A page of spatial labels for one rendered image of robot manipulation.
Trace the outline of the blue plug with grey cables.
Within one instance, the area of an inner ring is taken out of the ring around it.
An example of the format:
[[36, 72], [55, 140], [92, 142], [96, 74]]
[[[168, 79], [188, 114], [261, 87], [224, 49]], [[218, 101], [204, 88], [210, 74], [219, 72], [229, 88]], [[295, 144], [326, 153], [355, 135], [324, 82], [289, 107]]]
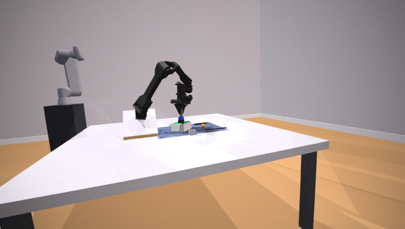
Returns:
[[180, 114], [180, 117], [178, 117], [178, 120], [183, 120], [184, 119], [184, 116], [182, 116], [182, 113], [183, 113], [183, 109], [181, 109], [181, 114]]

